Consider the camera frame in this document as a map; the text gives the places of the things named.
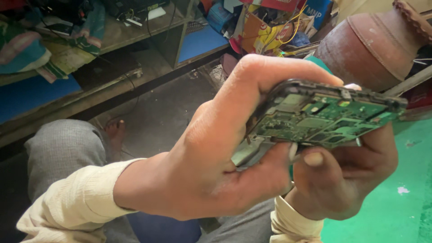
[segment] circuit board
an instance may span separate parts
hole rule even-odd
[[[288,85],[251,117],[248,136],[332,148],[396,119],[405,107],[404,99],[371,92]]]

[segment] shirt cuff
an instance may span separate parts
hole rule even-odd
[[[324,220],[311,220],[299,214],[281,196],[275,198],[275,211],[272,225],[277,225],[284,233],[294,233],[306,237],[319,237]]]
[[[106,165],[89,178],[84,188],[84,200],[92,212],[105,218],[116,218],[136,212],[117,206],[114,202],[113,190],[124,169],[138,160],[143,159]]]

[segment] wrist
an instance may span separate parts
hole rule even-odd
[[[311,199],[301,194],[296,187],[294,187],[286,196],[285,201],[291,205],[303,217],[311,220],[325,219],[325,213],[321,207],[313,202]]]
[[[163,211],[164,186],[159,165],[167,153],[131,163],[118,177],[113,190],[114,202],[121,208],[149,214]]]

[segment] green circuit board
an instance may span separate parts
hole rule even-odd
[[[276,100],[278,105],[266,112],[249,133],[304,145],[336,147],[385,125],[404,112],[355,99],[314,94],[290,94]]]

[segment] terracotta pot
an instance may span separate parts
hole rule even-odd
[[[314,56],[345,83],[383,91],[405,80],[420,47],[432,43],[432,26],[396,0],[386,13],[348,17],[322,41]]]

